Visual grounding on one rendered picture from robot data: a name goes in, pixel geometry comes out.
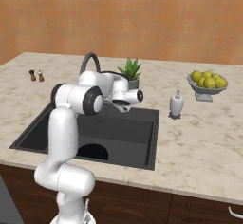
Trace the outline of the green plant in grey pot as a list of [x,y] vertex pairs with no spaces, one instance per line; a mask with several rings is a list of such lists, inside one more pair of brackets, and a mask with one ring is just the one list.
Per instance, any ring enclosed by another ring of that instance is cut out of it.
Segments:
[[139,79],[140,79],[140,64],[138,60],[135,59],[132,61],[130,58],[127,58],[125,68],[120,68],[119,71],[128,77],[129,88],[138,89],[139,88]]

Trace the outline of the wide dark wood cupboard door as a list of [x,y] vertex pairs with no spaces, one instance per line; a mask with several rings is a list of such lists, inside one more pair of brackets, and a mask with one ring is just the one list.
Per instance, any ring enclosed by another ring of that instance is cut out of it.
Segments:
[[[24,224],[49,224],[58,214],[57,193],[36,184],[33,173],[0,164],[0,175]],[[97,224],[167,224],[172,195],[97,181],[87,198]]]

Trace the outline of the grey fruit bowl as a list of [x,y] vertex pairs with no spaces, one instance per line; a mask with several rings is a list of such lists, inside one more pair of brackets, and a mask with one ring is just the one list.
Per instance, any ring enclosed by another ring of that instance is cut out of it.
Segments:
[[211,102],[213,100],[212,96],[219,94],[221,91],[227,89],[227,85],[221,88],[204,88],[204,87],[199,87],[196,85],[196,83],[191,79],[191,75],[187,76],[187,81],[189,85],[192,87],[192,89],[195,91],[195,97],[197,101],[202,101],[202,102]]

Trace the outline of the narrow dark wood cupboard door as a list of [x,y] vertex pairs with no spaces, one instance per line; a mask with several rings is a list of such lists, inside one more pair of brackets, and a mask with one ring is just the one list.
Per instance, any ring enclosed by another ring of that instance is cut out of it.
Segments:
[[242,205],[173,195],[167,224],[243,224],[243,219],[230,215],[228,207],[243,215]]

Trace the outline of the dark grey appliance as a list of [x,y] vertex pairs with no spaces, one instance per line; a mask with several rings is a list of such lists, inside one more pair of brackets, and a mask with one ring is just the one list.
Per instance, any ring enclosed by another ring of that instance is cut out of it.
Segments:
[[0,176],[0,224],[24,224],[9,190]]

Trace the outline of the dark grey curved tap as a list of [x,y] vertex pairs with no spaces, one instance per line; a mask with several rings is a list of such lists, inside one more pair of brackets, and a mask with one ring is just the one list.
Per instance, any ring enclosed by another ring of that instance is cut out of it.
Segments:
[[84,59],[82,61],[81,68],[80,68],[80,75],[83,72],[85,72],[87,63],[88,63],[90,58],[92,58],[94,63],[95,63],[96,72],[99,72],[99,73],[101,72],[100,62],[99,62],[97,55],[93,52],[89,52],[84,56]]

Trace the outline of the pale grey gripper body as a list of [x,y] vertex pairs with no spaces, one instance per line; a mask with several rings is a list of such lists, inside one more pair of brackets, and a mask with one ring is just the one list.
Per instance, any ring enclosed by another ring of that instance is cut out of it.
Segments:
[[122,113],[129,112],[131,109],[131,103],[124,100],[113,100],[112,103]]

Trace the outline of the dark grey sink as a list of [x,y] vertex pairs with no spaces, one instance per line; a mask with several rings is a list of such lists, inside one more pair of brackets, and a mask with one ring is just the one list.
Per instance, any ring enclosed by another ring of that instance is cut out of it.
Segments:
[[145,170],[155,169],[158,110],[111,105],[95,116],[49,104],[11,145],[13,149],[74,157]]

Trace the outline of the white soap dispenser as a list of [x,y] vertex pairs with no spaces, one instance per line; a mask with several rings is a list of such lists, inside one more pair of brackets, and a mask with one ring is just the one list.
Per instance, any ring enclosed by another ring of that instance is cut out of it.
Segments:
[[179,118],[184,105],[184,98],[180,95],[180,90],[170,99],[170,116]]

